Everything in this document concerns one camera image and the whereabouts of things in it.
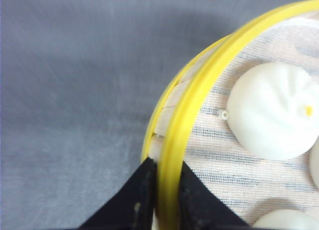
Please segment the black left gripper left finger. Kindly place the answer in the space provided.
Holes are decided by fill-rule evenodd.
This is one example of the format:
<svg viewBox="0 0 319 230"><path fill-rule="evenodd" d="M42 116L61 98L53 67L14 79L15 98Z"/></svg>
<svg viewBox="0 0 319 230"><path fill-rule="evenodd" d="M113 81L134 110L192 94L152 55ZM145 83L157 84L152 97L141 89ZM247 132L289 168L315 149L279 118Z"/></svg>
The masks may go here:
<svg viewBox="0 0 319 230"><path fill-rule="evenodd" d="M80 230L150 230L156 201L157 164L146 158L124 186Z"/></svg>

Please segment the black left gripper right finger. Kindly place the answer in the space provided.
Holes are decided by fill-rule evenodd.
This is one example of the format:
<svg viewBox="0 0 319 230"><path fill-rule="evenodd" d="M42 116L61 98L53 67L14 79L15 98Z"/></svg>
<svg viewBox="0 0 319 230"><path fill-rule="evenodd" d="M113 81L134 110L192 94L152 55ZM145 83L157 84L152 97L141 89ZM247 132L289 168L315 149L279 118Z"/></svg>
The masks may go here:
<svg viewBox="0 0 319 230"><path fill-rule="evenodd" d="M183 163L179 191L180 230L248 230L249 224L213 195Z"/></svg>

